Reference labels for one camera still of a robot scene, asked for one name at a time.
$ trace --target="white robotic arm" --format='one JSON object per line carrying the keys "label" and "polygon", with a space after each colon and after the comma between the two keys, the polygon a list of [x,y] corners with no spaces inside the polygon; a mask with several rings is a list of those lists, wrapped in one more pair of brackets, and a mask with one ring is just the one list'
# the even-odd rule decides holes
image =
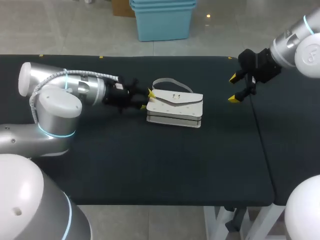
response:
{"label": "white robotic arm", "polygon": [[259,53],[244,50],[238,61],[238,70],[229,80],[235,84],[246,77],[246,88],[228,100],[242,102],[247,96],[255,95],[256,83],[267,83],[279,75],[282,68],[297,67],[307,77],[320,78],[320,8],[303,16],[288,30],[275,38],[270,48]]}
{"label": "white robotic arm", "polygon": [[[69,149],[82,103],[136,109],[147,105],[152,92],[139,87],[138,80],[124,83],[121,77],[83,70],[67,70],[25,62],[20,70],[18,90],[30,97],[34,124],[0,125],[0,154],[27,158],[62,155]],[[133,96],[143,95],[143,100]]]}
{"label": "white robotic arm", "polygon": [[298,45],[294,62],[303,75],[320,79],[320,33],[308,36]]}

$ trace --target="handbag handle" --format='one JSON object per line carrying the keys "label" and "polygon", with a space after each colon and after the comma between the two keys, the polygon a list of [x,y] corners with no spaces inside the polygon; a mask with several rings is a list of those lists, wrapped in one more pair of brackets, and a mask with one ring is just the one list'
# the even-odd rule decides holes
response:
{"label": "handbag handle", "polygon": [[188,90],[192,94],[194,93],[190,87],[188,87],[187,85],[185,85],[177,80],[174,80],[173,78],[159,78],[159,79],[153,81],[152,89],[156,89],[155,85],[159,84],[159,83],[172,83],[172,84],[178,85],[179,87],[182,87],[182,88]]}

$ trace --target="table surface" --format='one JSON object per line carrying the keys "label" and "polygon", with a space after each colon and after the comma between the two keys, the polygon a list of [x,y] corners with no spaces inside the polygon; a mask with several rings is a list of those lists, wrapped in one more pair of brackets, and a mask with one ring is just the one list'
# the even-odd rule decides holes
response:
{"label": "table surface", "polygon": [[302,181],[320,174],[320,81],[284,70],[252,96],[276,205]]}
{"label": "table surface", "polygon": [[0,56],[0,124],[32,123],[18,93],[24,62],[138,78],[174,78],[204,94],[200,128],[149,123],[146,112],[85,106],[69,152],[33,161],[76,204],[268,206],[274,190],[250,101],[230,104],[228,57]]}

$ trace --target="gray floor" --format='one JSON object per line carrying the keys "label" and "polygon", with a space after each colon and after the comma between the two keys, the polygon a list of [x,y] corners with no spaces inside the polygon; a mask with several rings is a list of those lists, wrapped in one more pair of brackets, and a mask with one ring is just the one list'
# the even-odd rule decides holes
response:
{"label": "gray floor", "polygon": [[[319,5],[320,0],[198,0],[188,39],[139,42],[135,19],[114,17],[108,1],[0,0],[0,54],[237,57],[245,48],[268,47]],[[80,207],[94,240],[206,239],[202,207]]]}

